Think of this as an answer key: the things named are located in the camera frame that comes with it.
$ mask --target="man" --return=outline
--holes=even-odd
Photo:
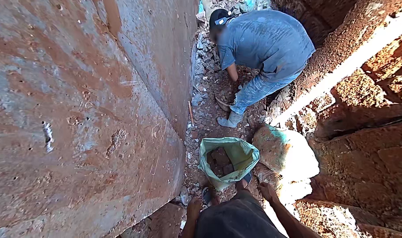
[[[251,11],[230,19],[225,9],[216,9],[209,24],[221,69],[226,69],[233,81],[238,80],[236,65],[260,70],[236,94],[229,118],[217,118],[223,127],[235,128],[247,106],[291,83],[315,51],[301,23],[279,11]]]
[[[259,202],[245,189],[249,183],[246,177],[236,183],[237,194],[230,201],[218,204],[213,198],[213,206],[201,213],[200,199],[193,198],[188,204],[182,238],[285,238]],[[320,238],[286,210],[269,183],[261,183],[258,189],[270,203],[289,238]]]

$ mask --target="green sack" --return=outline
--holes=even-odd
[[[221,178],[216,176],[207,163],[207,153],[223,147],[231,160],[234,172]],[[217,190],[227,188],[232,182],[240,181],[260,160],[260,152],[252,144],[234,137],[203,138],[200,144],[198,168],[204,171],[208,180]]]

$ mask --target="black cap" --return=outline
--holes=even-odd
[[[228,18],[228,17],[229,17],[229,14],[226,9],[220,8],[220,9],[214,10],[210,16],[210,21],[209,21],[210,30],[225,28],[226,19],[224,19],[223,23],[219,23],[219,20],[223,19],[223,18]]]

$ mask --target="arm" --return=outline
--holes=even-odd
[[[230,78],[236,82],[238,80],[238,71],[236,69],[235,63],[231,64],[229,67],[226,68]]]
[[[182,238],[193,238],[195,234],[195,226],[201,211],[201,200],[199,198],[192,198],[188,204],[186,212],[186,224],[182,231]]]
[[[309,227],[300,223],[291,213],[280,203],[278,195],[269,183],[262,182],[257,187],[263,197],[270,203],[282,226],[285,228],[289,238],[320,238],[317,233]]]

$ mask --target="black shorts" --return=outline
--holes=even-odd
[[[229,201],[211,206],[200,213],[195,238],[255,238],[282,235],[264,212],[260,203],[244,189]]]

